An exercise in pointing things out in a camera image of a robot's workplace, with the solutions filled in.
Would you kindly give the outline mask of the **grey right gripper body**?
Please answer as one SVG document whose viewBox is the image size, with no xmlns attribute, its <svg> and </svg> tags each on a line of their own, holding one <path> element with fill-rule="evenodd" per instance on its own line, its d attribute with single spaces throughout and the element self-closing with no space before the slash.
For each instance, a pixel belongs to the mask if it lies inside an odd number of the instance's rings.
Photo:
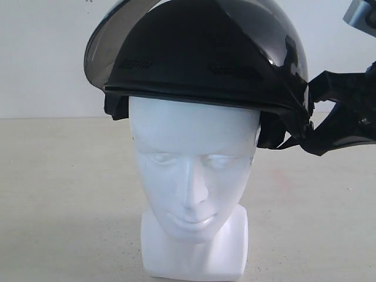
<svg viewBox="0 0 376 282">
<path fill-rule="evenodd" d="M 359 31 L 375 35 L 375 1 L 352 0 L 343 21 Z"/>
</svg>

